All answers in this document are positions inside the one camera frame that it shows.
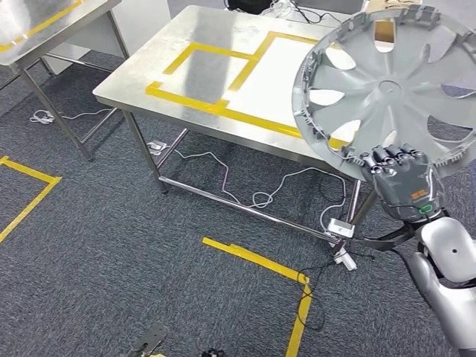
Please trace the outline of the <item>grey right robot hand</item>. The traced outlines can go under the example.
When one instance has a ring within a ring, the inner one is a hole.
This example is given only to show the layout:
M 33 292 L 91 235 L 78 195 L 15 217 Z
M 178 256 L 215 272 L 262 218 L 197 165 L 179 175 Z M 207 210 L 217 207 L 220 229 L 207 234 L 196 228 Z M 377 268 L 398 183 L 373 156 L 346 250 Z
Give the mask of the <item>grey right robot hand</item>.
M 432 219 L 444 204 L 444 186 L 425 153 L 409 144 L 377 145 L 360 155 L 361 172 L 385 212 L 403 222 Z

